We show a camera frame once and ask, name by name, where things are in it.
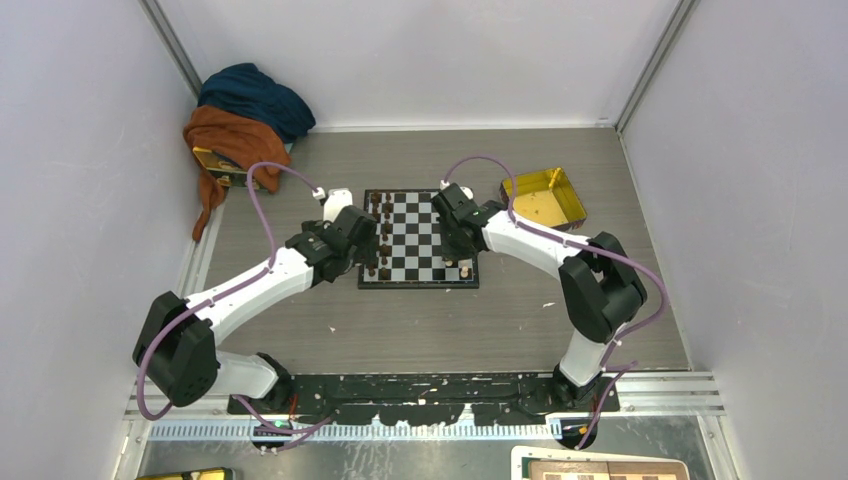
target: yellow bin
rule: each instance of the yellow bin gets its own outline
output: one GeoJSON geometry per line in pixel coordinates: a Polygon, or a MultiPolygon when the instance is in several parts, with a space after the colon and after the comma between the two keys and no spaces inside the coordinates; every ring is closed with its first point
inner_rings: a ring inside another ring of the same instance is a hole
{"type": "MultiPolygon", "coordinates": [[[[580,228],[586,221],[586,209],[562,168],[517,175],[515,212],[522,217],[560,231],[580,228]]],[[[501,183],[501,199],[509,202],[512,180],[501,183]]]]}

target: folded cloth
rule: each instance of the folded cloth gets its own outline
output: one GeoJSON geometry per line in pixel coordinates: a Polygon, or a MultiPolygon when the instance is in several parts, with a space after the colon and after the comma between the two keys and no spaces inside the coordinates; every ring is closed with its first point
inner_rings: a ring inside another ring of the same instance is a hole
{"type": "Polygon", "coordinates": [[[233,65],[209,77],[197,99],[197,106],[203,105],[265,123],[285,143],[305,136],[315,126],[315,117],[306,102],[252,63],[233,65]]]}
{"type": "MultiPolygon", "coordinates": [[[[274,162],[280,165],[291,163],[283,141],[271,127],[209,105],[194,110],[191,120],[183,128],[183,138],[189,149],[207,148],[224,155],[245,170],[258,162],[274,162]]],[[[194,161],[200,166],[197,191],[203,204],[203,213],[197,219],[191,234],[197,242],[209,222],[212,210],[224,201],[225,191],[197,158],[194,161]]],[[[253,172],[253,178],[271,193],[275,193],[279,188],[280,171],[273,167],[257,168],[253,172]]]]}

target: blue cloth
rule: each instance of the blue cloth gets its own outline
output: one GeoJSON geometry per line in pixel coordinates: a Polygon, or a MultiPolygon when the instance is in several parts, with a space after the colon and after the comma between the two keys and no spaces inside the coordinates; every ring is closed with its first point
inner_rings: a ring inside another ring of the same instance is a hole
{"type": "Polygon", "coordinates": [[[284,143],[305,136],[315,126],[315,117],[306,102],[252,63],[233,65],[209,77],[197,99],[197,106],[203,105],[262,122],[284,143]]]}

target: brown cloth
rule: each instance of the brown cloth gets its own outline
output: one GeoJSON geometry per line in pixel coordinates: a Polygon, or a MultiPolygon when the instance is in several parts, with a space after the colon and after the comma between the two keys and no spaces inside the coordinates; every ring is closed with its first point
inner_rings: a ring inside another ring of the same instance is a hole
{"type": "MultiPolygon", "coordinates": [[[[191,120],[183,128],[183,138],[190,149],[201,147],[212,150],[236,162],[244,170],[258,162],[291,163],[283,141],[271,127],[209,105],[198,107],[191,114],[191,120]]],[[[203,213],[197,219],[191,237],[199,242],[212,210],[224,201],[226,192],[196,158],[194,161],[200,167],[197,191],[203,203],[203,213]]],[[[254,170],[253,176],[271,193],[276,193],[280,172],[273,167],[262,167],[254,170]]]]}

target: white panel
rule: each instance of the white panel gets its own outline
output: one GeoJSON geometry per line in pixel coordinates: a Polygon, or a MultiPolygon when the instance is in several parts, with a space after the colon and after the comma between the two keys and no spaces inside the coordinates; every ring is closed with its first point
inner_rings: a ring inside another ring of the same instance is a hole
{"type": "Polygon", "coordinates": [[[202,79],[256,62],[319,127],[611,125],[675,0],[162,2],[202,79]]]}
{"type": "Polygon", "coordinates": [[[750,475],[844,478],[848,4],[700,2],[625,135],[750,475]]]}
{"type": "Polygon", "coordinates": [[[198,213],[193,99],[137,2],[0,3],[0,465],[105,479],[198,213]]]}

